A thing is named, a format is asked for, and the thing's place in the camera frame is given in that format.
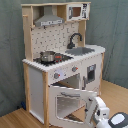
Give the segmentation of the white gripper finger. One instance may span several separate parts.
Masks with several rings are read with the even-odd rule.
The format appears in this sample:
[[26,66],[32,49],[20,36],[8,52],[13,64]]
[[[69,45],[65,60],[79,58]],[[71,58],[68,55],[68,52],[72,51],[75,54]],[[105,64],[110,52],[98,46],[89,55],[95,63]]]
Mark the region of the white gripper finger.
[[87,100],[86,103],[86,108],[85,108],[85,114],[86,114],[86,121],[90,121],[91,120],[91,116],[93,115],[93,110],[94,110],[94,106],[93,106],[93,100],[91,98],[89,98]]

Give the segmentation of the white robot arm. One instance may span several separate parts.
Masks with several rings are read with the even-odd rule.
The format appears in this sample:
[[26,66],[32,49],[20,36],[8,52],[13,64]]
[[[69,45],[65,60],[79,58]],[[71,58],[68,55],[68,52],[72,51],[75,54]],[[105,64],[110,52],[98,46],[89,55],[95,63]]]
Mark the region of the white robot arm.
[[90,128],[128,128],[128,114],[118,112],[109,117],[110,109],[100,97],[89,99],[85,122]]

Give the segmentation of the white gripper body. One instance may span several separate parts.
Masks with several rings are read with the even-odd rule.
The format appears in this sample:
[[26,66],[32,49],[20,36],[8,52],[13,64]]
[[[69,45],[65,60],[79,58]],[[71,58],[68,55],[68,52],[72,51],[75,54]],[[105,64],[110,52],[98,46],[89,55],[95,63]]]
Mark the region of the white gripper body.
[[103,120],[109,119],[110,109],[106,106],[105,102],[100,97],[94,98],[96,110],[93,115],[93,120],[96,124]]

